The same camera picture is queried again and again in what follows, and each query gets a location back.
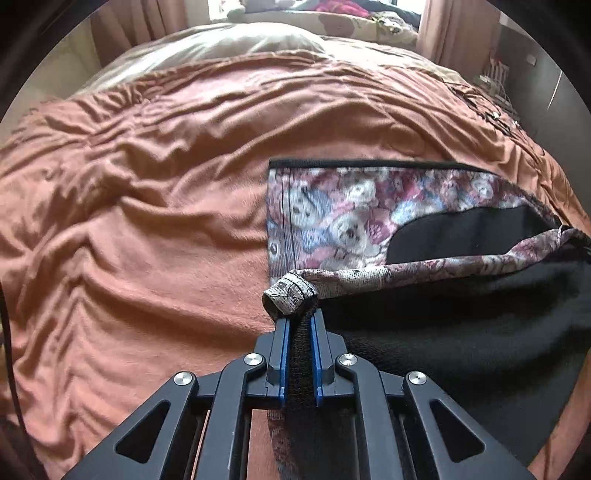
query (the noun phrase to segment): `metal screw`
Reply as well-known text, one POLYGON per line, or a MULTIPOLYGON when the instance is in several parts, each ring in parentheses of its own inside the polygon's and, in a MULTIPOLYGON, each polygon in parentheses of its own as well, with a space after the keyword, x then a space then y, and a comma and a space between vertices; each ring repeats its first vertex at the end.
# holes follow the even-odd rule
POLYGON ((249 353, 244 357, 244 363, 251 367, 260 365, 262 363, 262 355, 259 355, 258 353, 249 353))
POLYGON ((343 353, 343 355, 339 357, 339 363, 346 367, 351 367, 357 363, 357 357, 352 353, 343 353))
POLYGON ((415 385, 423 385, 427 382, 427 376, 423 372, 410 372, 408 374, 408 381, 415 385))
POLYGON ((193 381, 193 376, 189 372, 179 372, 174 376, 174 383, 177 385, 189 385, 193 381))

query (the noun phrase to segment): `wall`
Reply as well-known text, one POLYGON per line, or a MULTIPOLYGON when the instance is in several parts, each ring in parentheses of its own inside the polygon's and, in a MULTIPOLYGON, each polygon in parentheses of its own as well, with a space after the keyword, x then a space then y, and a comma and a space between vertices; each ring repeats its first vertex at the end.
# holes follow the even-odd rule
POLYGON ((509 66, 506 90, 521 126, 558 161, 591 212, 591 113, 565 75, 558 81, 558 65, 532 38, 502 26, 496 57, 509 66))
POLYGON ((506 27, 512 28, 515 31, 518 31, 519 33, 521 33, 522 35, 525 35, 526 37, 530 37, 529 34, 523 28, 521 28, 518 24, 513 22, 513 20, 510 19, 509 17, 507 17, 503 12, 501 12, 501 16, 499 18, 499 23, 501 25, 506 26, 506 27))
POLYGON ((69 97, 99 70, 90 21, 86 19, 48 53, 19 90, 0 122, 0 144, 31 108, 69 97))

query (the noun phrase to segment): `black fabric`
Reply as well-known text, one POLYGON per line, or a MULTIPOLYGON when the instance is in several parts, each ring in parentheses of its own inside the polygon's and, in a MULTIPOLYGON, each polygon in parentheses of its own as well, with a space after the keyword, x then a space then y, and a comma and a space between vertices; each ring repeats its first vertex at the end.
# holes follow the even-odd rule
MULTIPOLYGON (((320 307, 350 352, 393 374, 424 371, 527 465, 556 425, 591 345, 587 260, 584 249, 566 245, 515 274, 351 295, 320 307)), ((348 421, 314 408, 307 328, 295 333, 290 355, 292 455, 304 479, 352 478, 352 455, 342 450, 348 421)))
POLYGON ((504 254, 523 239, 557 227, 527 205, 436 213, 418 218, 396 232, 388 246, 386 263, 504 254))

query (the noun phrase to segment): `blanket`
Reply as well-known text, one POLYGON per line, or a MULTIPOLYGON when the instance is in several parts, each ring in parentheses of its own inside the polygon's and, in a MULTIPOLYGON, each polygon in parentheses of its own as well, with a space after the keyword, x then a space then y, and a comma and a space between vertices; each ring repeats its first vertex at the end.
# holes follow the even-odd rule
MULTIPOLYGON (((220 370, 273 328, 270 158, 482 167, 590 234, 562 169, 527 145, 427 73, 309 51, 205 60, 32 111, 0 150, 0 280, 50 478, 175 372, 220 370)), ((252 439, 249 478, 277 478, 265 413, 252 439)))

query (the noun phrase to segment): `black lining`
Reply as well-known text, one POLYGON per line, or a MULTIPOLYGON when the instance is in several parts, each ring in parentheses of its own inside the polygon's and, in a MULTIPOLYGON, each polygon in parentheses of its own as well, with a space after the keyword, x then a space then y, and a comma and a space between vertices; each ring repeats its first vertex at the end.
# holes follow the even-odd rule
POLYGON ((529 205, 431 213, 406 223, 392 236, 386 263, 502 255, 526 238, 559 226, 541 217, 529 205))
POLYGON ((395 168, 424 168, 425 170, 467 170, 481 173, 492 173, 482 168, 452 161, 424 161, 424 160, 382 160, 351 159, 330 160, 327 158, 273 158, 269 160, 269 168, 341 168, 341 167, 395 167, 395 168))

